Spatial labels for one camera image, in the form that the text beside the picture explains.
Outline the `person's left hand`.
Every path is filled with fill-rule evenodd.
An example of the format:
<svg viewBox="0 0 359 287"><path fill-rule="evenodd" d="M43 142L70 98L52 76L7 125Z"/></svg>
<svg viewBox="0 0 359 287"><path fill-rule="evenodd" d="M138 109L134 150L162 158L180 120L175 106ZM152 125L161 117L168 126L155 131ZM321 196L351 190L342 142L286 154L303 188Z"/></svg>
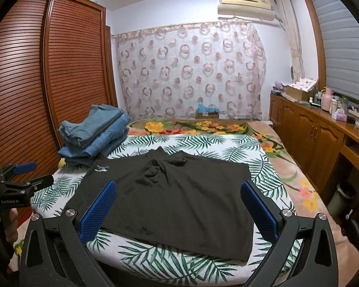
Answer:
<svg viewBox="0 0 359 287"><path fill-rule="evenodd" d="M13 244L18 239L18 210L16 208L8 210L5 215L3 215L3 219L6 240L10 244Z"/></svg>

